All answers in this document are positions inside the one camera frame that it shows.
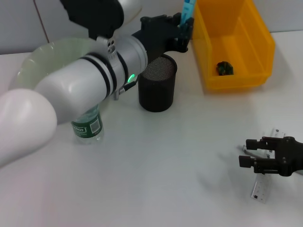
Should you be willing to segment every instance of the black mesh cup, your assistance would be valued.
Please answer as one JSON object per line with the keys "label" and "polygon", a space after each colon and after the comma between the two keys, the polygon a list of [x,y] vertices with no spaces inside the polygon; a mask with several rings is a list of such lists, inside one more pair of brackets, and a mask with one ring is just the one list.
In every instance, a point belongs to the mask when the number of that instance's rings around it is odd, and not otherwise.
{"label": "black mesh cup", "polygon": [[147,65],[139,77],[139,102],[150,112],[162,112],[170,108],[174,100],[177,64],[163,54]]}

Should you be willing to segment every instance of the white bowl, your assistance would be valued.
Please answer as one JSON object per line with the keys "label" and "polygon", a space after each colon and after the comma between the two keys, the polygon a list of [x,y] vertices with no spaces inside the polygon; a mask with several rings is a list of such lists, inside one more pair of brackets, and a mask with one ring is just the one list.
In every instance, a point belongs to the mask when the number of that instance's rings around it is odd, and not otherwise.
{"label": "white bowl", "polygon": [[39,47],[23,61],[10,89],[35,89],[48,74],[87,54],[93,43],[91,39],[66,38]]}

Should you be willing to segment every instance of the plastic water bottle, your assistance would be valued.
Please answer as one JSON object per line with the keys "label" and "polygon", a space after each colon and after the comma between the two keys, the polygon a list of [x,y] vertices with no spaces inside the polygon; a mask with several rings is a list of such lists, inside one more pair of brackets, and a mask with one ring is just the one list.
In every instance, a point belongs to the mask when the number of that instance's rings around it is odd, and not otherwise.
{"label": "plastic water bottle", "polygon": [[83,144],[99,142],[104,135],[99,105],[91,108],[80,118],[71,122],[71,125],[77,140]]}

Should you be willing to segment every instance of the black ring band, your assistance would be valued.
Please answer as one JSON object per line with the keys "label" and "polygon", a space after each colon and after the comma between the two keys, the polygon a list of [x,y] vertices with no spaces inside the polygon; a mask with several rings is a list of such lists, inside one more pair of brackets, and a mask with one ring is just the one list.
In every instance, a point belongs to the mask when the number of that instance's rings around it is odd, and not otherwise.
{"label": "black ring band", "polygon": [[109,93],[110,93],[110,83],[109,83],[109,80],[108,80],[108,77],[105,73],[105,71],[103,70],[103,68],[97,63],[95,62],[93,59],[91,58],[88,58],[88,57],[82,57],[80,59],[85,59],[87,61],[89,61],[90,63],[92,63],[94,66],[96,66],[96,68],[100,71],[101,75],[103,76],[103,79],[105,81],[105,85],[106,85],[106,98],[109,96]]}
{"label": "black ring band", "polygon": [[115,72],[112,68],[112,65],[109,63],[109,61],[106,58],[102,57],[98,53],[91,52],[91,53],[88,53],[86,55],[90,55],[90,56],[93,56],[95,58],[98,58],[100,61],[102,61],[106,65],[106,67],[108,68],[108,71],[109,71],[109,73],[112,77],[112,80],[113,80],[113,93],[114,93],[117,89],[117,77],[116,77],[116,74],[115,74]]}
{"label": "black ring band", "polygon": [[124,69],[124,73],[125,73],[125,81],[124,81],[124,84],[123,86],[127,83],[127,80],[128,80],[128,68],[127,68],[127,65],[124,61],[124,59],[122,58],[122,56],[117,52],[117,55],[118,55],[118,58],[123,66],[123,69]]}

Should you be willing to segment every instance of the green led light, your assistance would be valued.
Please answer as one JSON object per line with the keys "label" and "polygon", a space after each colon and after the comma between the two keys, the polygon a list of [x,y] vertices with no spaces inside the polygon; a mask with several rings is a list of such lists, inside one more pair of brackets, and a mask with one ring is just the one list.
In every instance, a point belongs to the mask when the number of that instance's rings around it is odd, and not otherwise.
{"label": "green led light", "polygon": [[132,81],[133,78],[135,78],[136,75],[131,75],[130,78],[128,79],[128,83]]}

